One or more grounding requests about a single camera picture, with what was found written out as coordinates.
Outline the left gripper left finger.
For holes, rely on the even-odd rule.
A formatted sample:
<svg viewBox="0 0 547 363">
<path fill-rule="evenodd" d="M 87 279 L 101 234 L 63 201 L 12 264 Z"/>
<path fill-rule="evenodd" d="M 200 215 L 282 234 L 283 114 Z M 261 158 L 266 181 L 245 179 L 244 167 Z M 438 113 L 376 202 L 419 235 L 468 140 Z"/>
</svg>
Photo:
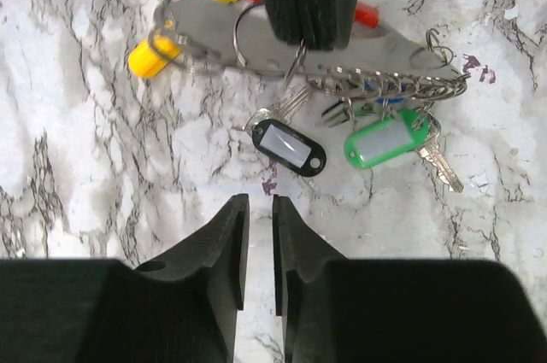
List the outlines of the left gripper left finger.
<svg viewBox="0 0 547 363">
<path fill-rule="evenodd" d="M 4 362 L 230 362 L 244 306 L 249 198 L 130 268 L 118 260 L 4 260 Z"/>
</svg>

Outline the silver key with green tag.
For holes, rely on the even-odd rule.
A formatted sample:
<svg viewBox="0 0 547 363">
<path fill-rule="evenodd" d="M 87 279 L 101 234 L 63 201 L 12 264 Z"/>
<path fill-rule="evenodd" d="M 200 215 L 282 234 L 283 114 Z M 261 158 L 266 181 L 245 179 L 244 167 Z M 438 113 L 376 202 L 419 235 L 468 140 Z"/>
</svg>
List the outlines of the silver key with green tag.
<svg viewBox="0 0 547 363">
<path fill-rule="evenodd" d="M 439 179 L 449 187 L 450 191 L 462 193 L 464 185 L 439 147 L 438 139 L 442 132 L 440 121 L 430 111 L 422 109 L 420 113 L 421 118 L 424 118 L 424 121 L 428 124 L 428 135 L 425 142 L 415 149 L 415 152 L 437 168 Z"/>
</svg>

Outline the yellow key tag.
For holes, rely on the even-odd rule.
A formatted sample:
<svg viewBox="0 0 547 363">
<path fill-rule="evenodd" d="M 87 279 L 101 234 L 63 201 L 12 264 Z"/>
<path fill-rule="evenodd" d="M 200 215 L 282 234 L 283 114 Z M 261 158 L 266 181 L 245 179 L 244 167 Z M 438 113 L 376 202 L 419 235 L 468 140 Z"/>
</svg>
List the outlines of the yellow key tag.
<svg viewBox="0 0 547 363">
<path fill-rule="evenodd" d="M 155 36 L 154 44 L 157 49 L 169 58 L 175 58 L 180 53 L 180 48 L 163 36 Z M 127 62 L 131 72 L 142 79 L 155 77 L 168 64 L 166 59 L 160 57 L 150 47 L 147 38 L 130 53 Z"/>
</svg>

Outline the black key tag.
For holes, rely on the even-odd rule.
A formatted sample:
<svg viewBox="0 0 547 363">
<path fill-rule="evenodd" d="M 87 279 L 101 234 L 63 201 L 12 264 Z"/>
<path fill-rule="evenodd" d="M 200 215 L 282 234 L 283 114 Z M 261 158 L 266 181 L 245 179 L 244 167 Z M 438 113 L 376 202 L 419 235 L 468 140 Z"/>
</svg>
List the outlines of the black key tag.
<svg viewBox="0 0 547 363">
<path fill-rule="evenodd" d="M 251 138 L 261 153 L 299 176 L 317 176 L 326 166 L 323 147 L 280 120 L 260 121 L 251 131 Z"/>
</svg>

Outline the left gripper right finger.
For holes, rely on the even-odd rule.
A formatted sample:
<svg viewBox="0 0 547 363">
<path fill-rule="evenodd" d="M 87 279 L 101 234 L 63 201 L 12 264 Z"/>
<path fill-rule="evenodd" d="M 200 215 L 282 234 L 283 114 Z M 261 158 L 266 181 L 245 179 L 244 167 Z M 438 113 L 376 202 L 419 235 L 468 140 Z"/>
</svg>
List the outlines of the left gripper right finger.
<svg viewBox="0 0 547 363">
<path fill-rule="evenodd" d="M 349 259 L 273 199 L 276 313 L 288 362 L 543 362 L 518 278 L 484 260 Z"/>
</svg>

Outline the blue key tag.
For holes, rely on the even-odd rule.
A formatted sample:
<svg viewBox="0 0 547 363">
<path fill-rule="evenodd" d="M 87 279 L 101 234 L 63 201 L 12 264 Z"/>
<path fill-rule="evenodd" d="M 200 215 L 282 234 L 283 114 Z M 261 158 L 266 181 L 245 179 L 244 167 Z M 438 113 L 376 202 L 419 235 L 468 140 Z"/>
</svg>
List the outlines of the blue key tag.
<svg viewBox="0 0 547 363">
<path fill-rule="evenodd" d="M 404 97 L 377 97 L 371 101 L 372 104 L 390 105 L 398 104 L 404 101 Z"/>
</svg>

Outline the green key tag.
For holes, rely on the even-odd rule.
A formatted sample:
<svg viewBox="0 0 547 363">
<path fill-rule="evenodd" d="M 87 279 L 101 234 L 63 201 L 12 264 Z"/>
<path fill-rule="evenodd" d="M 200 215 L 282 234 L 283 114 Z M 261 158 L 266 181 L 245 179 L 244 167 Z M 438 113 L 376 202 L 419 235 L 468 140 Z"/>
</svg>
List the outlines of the green key tag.
<svg viewBox="0 0 547 363">
<path fill-rule="evenodd" d="M 344 142 L 351 166 L 369 169 L 420 147 L 429 134 L 429 122 L 417 110 L 403 109 L 352 132 Z"/>
</svg>

